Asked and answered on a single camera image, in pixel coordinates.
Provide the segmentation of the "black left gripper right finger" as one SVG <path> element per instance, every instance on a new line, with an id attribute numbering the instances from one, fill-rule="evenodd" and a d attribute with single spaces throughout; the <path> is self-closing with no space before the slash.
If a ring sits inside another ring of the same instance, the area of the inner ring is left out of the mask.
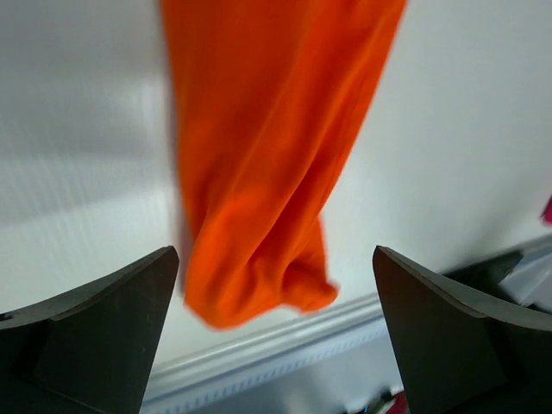
<path id="1" fill-rule="evenodd" d="M 390 248 L 373 273 L 412 413 L 549 413 L 551 316 Z"/>

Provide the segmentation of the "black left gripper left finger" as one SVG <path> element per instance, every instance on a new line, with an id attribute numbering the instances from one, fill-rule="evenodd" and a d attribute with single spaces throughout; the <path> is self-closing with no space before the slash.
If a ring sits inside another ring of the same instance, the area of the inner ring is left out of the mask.
<path id="1" fill-rule="evenodd" d="M 3 413 L 137 413 L 179 270 L 160 248 L 1 315 Z"/>

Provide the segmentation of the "orange t shirt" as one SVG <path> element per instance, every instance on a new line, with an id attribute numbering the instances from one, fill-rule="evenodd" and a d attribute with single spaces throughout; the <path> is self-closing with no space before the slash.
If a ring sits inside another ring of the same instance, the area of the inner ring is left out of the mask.
<path id="1" fill-rule="evenodd" d="M 376 92 L 402 1 L 164 1 L 193 248 L 184 300 L 231 329 L 320 310 L 321 210 Z"/>

